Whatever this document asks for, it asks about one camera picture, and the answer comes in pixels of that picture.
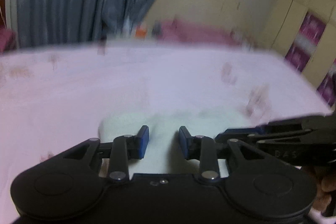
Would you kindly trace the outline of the person's right hand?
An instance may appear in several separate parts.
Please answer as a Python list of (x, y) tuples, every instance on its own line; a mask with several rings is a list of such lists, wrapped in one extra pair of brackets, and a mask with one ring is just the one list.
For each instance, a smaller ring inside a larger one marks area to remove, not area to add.
[(335, 176), (327, 176), (322, 180), (316, 179), (315, 181), (317, 184), (317, 196), (313, 203), (313, 208), (324, 213), (331, 203), (331, 192), (335, 191)]

